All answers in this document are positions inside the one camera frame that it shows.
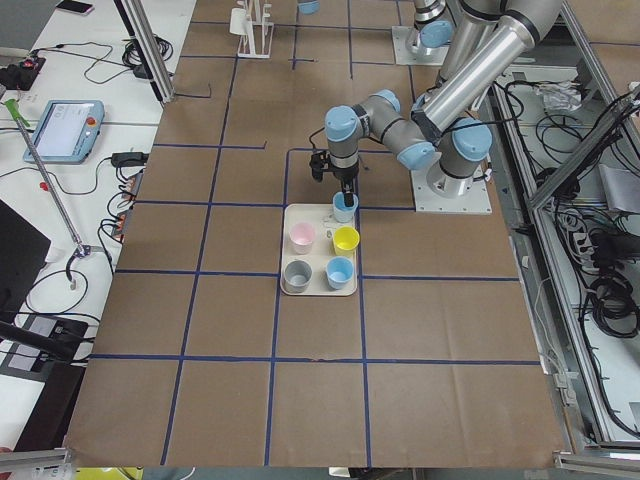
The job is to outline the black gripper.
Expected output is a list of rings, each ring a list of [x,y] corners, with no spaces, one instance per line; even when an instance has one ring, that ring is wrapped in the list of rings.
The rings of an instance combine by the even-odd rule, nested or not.
[[[311,154],[309,166],[311,176],[316,182],[321,182],[325,174],[332,174],[340,182],[344,208],[351,209],[353,207],[355,180],[359,173],[358,160],[351,166],[339,167],[332,163],[327,150],[321,150]]]

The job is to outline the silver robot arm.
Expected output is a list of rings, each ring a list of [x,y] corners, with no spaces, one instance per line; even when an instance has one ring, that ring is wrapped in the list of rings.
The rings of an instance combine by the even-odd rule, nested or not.
[[[440,48],[450,42],[454,24],[446,16],[445,0],[415,0],[413,30],[407,46],[416,53]]]
[[[340,183],[347,205],[353,205],[359,173],[359,143],[372,137],[409,170],[431,164],[447,129],[461,130],[462,113],[522,53],[533,49],[551,30],[559,1],[461,1],[452,33],[434,29],[446,7],[443,1],[415,4],[415,48],[449,45],[435,85],[414,104],[410,116],[390,90],[381,90],[354,105],[331,108],[325,115],[325,151],[310,159],[312,178],[327,174]]]

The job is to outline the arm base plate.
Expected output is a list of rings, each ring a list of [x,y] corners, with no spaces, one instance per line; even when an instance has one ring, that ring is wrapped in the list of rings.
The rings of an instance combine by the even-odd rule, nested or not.
[[[425,26],[418,31],[414,27],[393,26],[392,40],[395,63],[398,65],[440,66],[448,51],[452,27]]]
[[[440,154],[423,170],[411,172],[415,211],[417,213],[489,215],[492,213],[487,182],[482,168],[465,179],[448,176],[441,168]]]

